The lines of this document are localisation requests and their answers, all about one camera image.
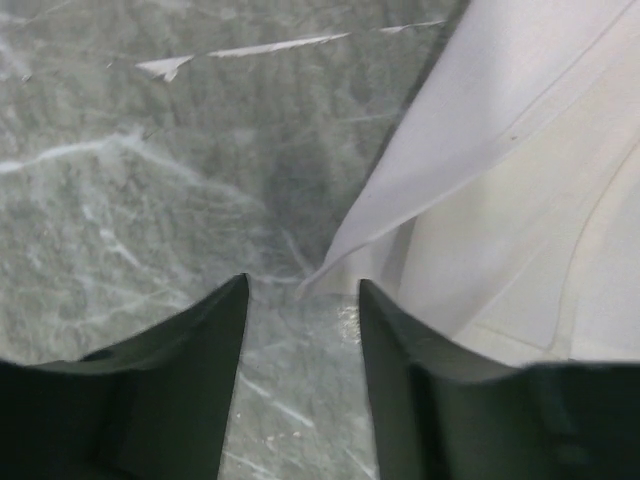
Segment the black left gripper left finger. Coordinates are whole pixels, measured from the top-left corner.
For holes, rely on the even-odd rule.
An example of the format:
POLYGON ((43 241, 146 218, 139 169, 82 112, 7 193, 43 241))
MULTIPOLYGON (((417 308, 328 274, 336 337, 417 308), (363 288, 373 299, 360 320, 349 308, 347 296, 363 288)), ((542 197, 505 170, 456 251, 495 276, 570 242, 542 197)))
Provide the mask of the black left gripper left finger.
POLYGON ((214 479, 249 301, 232 277, 78 361, 1 365, 5 479, 214 479))

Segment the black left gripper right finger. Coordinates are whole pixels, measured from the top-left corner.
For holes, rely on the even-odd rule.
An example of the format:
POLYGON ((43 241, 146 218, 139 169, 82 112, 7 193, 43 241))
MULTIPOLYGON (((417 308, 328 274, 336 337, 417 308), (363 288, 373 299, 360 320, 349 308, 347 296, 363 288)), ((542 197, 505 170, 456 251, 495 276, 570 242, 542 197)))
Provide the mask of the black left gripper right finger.
POLYGON ((383 479, 635 479, 639 367, 469 351, 359 284, 361 348, 383 479))

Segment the white cloth napkin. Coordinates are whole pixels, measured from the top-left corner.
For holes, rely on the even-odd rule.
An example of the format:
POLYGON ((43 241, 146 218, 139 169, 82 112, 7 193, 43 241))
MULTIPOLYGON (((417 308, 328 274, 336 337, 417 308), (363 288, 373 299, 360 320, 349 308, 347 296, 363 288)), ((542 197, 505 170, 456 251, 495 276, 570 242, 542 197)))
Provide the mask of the white cloth napkin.
POLYGON ((509 365, 639 357, 639 5, 473 1, 304 294, 509 365))

